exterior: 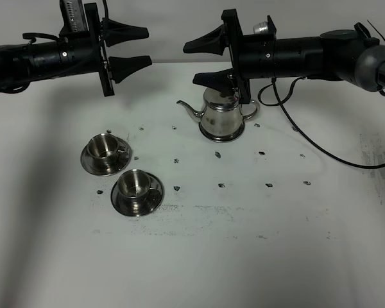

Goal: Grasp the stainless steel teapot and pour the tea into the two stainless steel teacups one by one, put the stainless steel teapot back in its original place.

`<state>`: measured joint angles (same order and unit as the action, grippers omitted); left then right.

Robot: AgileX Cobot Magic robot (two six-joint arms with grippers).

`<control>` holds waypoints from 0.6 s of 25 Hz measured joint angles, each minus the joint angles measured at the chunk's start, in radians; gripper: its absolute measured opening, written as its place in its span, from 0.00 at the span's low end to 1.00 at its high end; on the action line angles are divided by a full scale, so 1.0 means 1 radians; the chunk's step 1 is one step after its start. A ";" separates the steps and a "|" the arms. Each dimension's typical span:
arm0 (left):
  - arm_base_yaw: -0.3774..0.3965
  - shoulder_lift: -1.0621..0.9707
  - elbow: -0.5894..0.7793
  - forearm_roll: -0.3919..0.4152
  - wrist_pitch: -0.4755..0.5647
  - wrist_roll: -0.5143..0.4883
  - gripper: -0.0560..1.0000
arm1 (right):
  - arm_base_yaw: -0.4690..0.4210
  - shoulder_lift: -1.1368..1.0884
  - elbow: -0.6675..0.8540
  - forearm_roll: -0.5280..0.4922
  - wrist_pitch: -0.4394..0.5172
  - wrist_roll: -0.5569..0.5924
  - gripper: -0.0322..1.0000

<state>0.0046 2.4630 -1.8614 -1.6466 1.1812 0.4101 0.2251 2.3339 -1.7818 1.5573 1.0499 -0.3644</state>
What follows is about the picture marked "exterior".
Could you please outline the right robot arm black grey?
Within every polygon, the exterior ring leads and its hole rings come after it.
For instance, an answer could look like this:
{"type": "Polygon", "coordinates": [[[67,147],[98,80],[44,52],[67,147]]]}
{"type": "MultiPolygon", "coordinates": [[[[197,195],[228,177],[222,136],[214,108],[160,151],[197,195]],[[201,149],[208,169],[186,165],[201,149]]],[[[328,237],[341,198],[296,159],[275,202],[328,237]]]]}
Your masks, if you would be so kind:
{"type": "Polygon", "coordinates": [[[245,35],[235,9],[224,10],[222,25],[187,42],[184,53],[230,53],[232,68],[198,73],[193,82],[240,104],[251,100],[250,80],[297,78],[347,81],[369,92],[385,90],[385,44],[358,22],[352,30],[333,30],[318,37],[278,39],[270,17],[245,35]]]}

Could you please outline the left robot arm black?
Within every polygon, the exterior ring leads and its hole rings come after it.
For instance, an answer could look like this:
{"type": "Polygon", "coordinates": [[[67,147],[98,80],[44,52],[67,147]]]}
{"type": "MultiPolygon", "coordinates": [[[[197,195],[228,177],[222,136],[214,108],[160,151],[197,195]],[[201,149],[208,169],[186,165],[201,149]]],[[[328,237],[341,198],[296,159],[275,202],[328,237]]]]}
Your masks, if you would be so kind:
{"type": "Polygon", "coordinates": [[[60,1],[64,25],[57,36],[24,33],[26,44],[0,46],[0,93],[18,94],[35,81],[98,73],[104,96],[113,85],[152,64],[148,55],[120,58],[107,48],[149,37],[147,28],[99,17],[96,3],[60,1]]]}

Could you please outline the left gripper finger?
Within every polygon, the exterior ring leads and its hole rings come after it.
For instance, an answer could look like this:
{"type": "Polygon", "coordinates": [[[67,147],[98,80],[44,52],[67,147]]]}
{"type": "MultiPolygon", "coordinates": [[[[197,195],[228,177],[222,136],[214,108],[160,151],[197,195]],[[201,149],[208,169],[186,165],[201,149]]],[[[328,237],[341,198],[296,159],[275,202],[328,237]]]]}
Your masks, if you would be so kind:
{"type": "Polygon", "coordinates": [[[130,58],[109,57],[108,58],[112,79],[116,84],[121,83],[131,74],[148,67],[152,64],[150,56],[135,56],[130,58]]]}
{"type": "Polygon", "coordinates": [[[149,37],[148,29],[144,27],[130,26],[107,18],[102,19],[101,25],[100,46],[112,47],[123,42],[149,37]]]}

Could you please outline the right gripper body black plate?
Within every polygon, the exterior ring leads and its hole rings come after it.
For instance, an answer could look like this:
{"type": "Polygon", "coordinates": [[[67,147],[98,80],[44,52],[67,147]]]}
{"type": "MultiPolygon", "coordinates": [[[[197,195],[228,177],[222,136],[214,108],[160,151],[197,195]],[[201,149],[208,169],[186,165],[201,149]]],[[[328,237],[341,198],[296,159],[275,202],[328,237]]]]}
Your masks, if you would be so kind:
{"type": "Polygon", "coordinates": [[[249,79],[242,76],[241,65],[239,64],[239,55],[243,45],[243,32],[237,16],[236,9],[224,10],[221,19],[225,25],[227,34],[228,48],[232,64],[232,83],[234,90],[239,97],[240,104],[249,104],[251,101],[249,79]]]}

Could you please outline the left gripper body black plate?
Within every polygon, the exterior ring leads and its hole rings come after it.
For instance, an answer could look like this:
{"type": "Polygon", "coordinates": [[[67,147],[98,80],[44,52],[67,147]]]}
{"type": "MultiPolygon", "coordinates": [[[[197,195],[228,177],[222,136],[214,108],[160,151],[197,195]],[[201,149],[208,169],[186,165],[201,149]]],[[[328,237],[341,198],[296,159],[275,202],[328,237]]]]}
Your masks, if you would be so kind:
{"type": "Polygon", "coordinates": [[[106,49],[103,41],[105,38],[103,33],[103,21],[99,18],[96,3],[85,4],[84,10],[93,47],[92,59],[96,62],[97,72],[99,74],[104,97],[113,96],[114,90],[109,77],[108,60],[106,58],[106,49]]]}

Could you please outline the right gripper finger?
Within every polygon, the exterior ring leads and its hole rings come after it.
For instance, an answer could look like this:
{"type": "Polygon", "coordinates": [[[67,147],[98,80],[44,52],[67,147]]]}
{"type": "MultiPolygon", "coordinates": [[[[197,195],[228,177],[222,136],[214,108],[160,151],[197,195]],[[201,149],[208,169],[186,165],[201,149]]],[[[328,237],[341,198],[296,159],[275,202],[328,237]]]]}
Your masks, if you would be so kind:
{"type": "Polygon", "coordinates": [[[192,83],[214,89],[223,95],[234,95],[234,80],[230,79],[230,77],[234,77],[233,69],[226,69],[214,73],[197,73],[192,83]]]}
{"type": "Polygon", "coordinates": [[[225,26],[221,25],[200,38],[186,42],[183,52],[185,54],[210,53],[213,55],[222,55],[226,47],[225,26]]]}

